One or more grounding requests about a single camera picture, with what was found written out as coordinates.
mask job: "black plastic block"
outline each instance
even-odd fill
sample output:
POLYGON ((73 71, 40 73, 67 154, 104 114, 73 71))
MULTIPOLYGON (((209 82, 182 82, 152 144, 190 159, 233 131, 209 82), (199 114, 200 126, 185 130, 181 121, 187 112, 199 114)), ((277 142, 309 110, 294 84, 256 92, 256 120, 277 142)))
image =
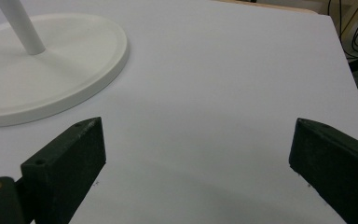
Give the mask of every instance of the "black plastic block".
POLYGON ((101 118, 71 126, 21 165, 38 224, 66 224, 105 165, 101 118))
POLYGON ((289 158, 347 223, 358 223, 358 141, 325 124, 298 119, 289 158))
POLYGON ((0 177, 0 224, 25 224, 14 180, 0 177))

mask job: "white table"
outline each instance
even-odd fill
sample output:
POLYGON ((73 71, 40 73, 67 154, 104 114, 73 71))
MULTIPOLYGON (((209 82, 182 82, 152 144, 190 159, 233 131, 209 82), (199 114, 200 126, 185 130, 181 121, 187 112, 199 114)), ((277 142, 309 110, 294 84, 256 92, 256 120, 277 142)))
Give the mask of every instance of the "white table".
POLYGON ((330 18, 207 0, 22 3, 111 19, 131 55, 87 102, 0 128, 0 176, 19 178, 59 133, 101 116, 107 164, 71 223, 344 223, 288 164, 298 117, 358 139, 330 18))

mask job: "round base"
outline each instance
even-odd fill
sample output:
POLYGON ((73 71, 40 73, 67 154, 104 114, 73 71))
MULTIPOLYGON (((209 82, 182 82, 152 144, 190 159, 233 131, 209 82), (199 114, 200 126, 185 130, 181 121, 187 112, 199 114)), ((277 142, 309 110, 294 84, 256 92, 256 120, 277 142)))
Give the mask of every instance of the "round base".
POLYGON ((0 25, 0 126, 42 119, 106 87, 129 57, 124 31, 81 14, 31 18, 46 50, 28 55, 8 23, 0 25))

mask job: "white surface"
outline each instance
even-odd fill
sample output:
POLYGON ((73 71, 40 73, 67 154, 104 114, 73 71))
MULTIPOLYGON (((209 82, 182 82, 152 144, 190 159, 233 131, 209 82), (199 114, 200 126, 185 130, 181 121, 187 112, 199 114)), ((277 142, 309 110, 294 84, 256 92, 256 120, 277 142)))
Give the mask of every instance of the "white surface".
POLYGON ((86 101, 115 79, 129 57, 124 31, 104 18, 54 14, 33 21, 48 48, 34 56, 8 23, 0 25, 0 126, 43 119, 86 101))
POLYGON ((298 117, 358 139, 358 92, 328 17, 206 0, 23 4, 116 21, 131 56, 87 102, 0 128, 0 175, 19 178, 57 134, 101 116, 107 164, 73 224, 344 223, 288 164, 298 117))
POLYGON ((20 0, 0 0, 0 8, 28 54, 36 55, 45 51, 20 0))

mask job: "white pole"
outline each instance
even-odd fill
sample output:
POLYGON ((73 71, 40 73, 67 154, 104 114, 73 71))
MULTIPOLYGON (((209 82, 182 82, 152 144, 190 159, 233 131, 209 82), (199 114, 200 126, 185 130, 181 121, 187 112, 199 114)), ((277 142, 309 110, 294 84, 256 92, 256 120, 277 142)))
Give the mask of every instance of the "white pole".
POLYGON ((0 0, 0 8, 28 54, 36 55, 45 51, 20 0, 0 0))

